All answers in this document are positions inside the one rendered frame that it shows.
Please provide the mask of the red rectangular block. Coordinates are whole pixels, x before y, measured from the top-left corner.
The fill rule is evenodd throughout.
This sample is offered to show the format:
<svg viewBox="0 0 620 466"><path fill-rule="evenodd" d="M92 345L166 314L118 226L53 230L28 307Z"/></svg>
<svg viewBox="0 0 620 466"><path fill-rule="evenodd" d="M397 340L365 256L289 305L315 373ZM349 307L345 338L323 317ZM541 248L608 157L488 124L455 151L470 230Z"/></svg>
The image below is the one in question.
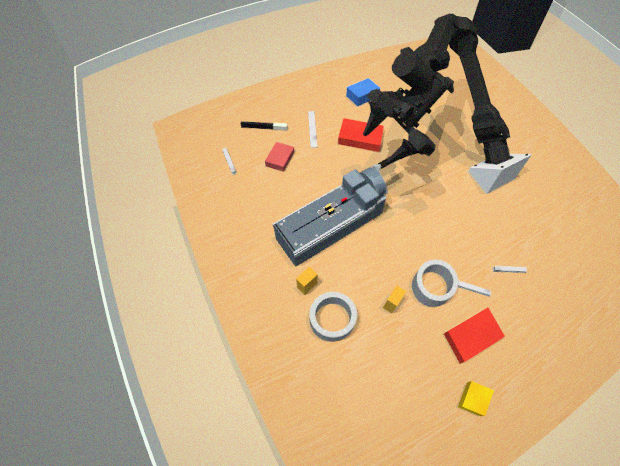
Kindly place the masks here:
<svg viewBox="0 0 620 466"><path fill-rule="evenodd" d="M364 136L363 132L366 126L366 122L344 119L338 137L338 144L379 153L384 128L382 125L379 125L371 134Z"/></svg>
<svg viewBox="0 0 620 466"><path fill-rule="evenodd" d="M488 307L444 333L460 364L505 337L493 316Z"/></svg>
<svg viewBox="0 0 620 466"><path fill-rule="evenodd" d="M267 167L284 172L293 154L294 147L284 143L276 142L267 159L265 160L265 165Z"/></svg>

